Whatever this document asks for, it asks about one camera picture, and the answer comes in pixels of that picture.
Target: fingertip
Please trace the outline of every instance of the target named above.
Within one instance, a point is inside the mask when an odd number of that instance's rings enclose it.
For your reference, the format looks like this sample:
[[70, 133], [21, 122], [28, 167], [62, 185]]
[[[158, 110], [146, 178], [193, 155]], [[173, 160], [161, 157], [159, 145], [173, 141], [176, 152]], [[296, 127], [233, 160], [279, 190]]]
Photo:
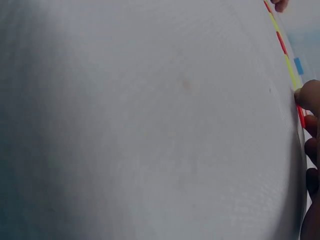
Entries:
[[287, 5], [288, 5], [288, 2], [289, 0], [282, 0], [282, 1], [279, 1], [278, 3], [275, 4], [275, 7], [274, 9], [278, 12], [278, 13], [282, 13]]
[[313, 137], [317, 137], [318, 132], [318, 122], [317, 118], [314, 115], [306, 115], [304, 117], [305, 129]]
[[314, 201], [319, 189], [318, 175], [318, 170], [315, 168], [309, 168], [305, 175], [306, 189], [308, 190], [312, 201]]

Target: white surface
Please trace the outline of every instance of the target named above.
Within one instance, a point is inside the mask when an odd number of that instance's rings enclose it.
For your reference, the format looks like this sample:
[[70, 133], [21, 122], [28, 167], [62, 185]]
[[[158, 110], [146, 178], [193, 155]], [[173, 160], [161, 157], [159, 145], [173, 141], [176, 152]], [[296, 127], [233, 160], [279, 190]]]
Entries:
[[4, 237], [297, 237], [297, 113], [263, 1], [0, 12]]

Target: yellow stripe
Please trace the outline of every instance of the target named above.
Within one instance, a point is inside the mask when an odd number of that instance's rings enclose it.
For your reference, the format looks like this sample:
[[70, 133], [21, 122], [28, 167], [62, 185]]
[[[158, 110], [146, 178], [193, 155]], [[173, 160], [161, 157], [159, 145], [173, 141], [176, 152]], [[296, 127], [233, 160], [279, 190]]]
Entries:
[[284, 57], [285, 57], [285, 62], [286, 62], [286, 65], [288, 67], [289, 74], [290, 74], [290, 77], [291, 77], [293, 90], [296, 90], [297, 89], [297, 82], [296, 82], [296, 77], [295, 77], [294, 70], [292, 69], [292, 66], [291, 66], [291, 63], [290, 63], [290, 60], [289, 60], [288, 56], [284, 55]]
[[269, 13], [269, 15], [270, 15], [270, 18], [271, 18], [271, 20], [272, 20], [272, 23], [273, 23], [273, 26], [274, 26], [275, 30], [280, 33], [278, 24], [277, 24], [274, 16], [273, 16], [270, 12], [268, 12], [268, 13]]

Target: skin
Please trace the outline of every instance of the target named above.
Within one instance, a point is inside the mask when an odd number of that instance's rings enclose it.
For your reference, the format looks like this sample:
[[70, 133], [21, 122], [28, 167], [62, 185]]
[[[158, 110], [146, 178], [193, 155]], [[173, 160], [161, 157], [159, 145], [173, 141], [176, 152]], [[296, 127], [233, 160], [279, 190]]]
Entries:
[[306, 130], [312, 138], [306, 141], [304, 150], [316, 168], [306, 172], [306, 188], [312, 204], [303, 220], [300, 239], [320, 240], [320, 81], [308, 81], [294, 93], [294, 99], [297, 105], [314, 114], [305, 117]]
[[274, 8], [278, 13], [282, 13], [288, 6], [289, 0], [271, 0], [274, 4]]

